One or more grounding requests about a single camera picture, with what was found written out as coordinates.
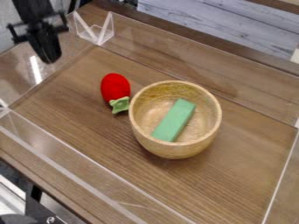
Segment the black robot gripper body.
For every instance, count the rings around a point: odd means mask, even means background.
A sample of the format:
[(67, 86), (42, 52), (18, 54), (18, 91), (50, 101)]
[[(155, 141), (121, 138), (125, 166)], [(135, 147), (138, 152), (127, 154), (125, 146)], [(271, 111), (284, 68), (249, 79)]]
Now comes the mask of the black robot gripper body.
[(7, 25), (13, 41), (19, 44), (35, 40), (54, 41), (70, 30), (63, 10), (55, 10), (51, 0), (13, 0), (22, 21)]

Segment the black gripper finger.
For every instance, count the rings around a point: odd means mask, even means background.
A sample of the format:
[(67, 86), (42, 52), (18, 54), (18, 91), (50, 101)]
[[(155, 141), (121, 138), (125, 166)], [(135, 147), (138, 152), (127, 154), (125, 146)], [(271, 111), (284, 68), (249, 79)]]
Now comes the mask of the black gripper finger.
[(47, 38), (43, 32), (38, 30), (29, 31), (27, 38), (33, 46), (33, 49), (35, 50), (42, 61), (45, 63), (51, 63), (53, 59), (50, 58), (50, 54), (47, 50)]
[(47, 56), (50, 62), (55, 62), (61, 56), (62, 56), (62, 46), (59, 41), (59, 36), (57, 31), (54, 30), (54, 27), (51, 26), (47, 30)]

